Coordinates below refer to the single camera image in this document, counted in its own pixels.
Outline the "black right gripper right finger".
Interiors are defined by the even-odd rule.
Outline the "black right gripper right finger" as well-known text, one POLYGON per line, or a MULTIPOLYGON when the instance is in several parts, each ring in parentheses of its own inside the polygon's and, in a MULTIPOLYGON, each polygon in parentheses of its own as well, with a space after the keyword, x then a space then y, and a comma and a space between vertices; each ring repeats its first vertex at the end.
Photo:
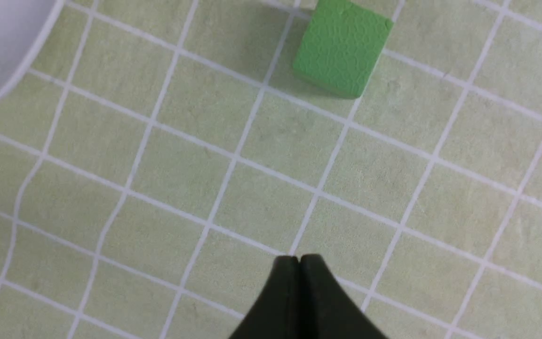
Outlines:
POLYGON ((301 339, 385 339, 355 305, 319 254, 300 260, 301 289, 299 337, 301 339))

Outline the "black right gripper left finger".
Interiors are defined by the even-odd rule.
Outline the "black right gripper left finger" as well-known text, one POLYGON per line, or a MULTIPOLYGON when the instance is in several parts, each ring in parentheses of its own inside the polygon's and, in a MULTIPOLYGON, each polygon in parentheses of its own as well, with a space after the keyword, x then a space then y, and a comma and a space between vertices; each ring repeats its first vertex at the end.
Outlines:
POLYGON ((262 292, 230 338, 298 338, 299 289, 299 260, 295 256, 277 256, 262 292))

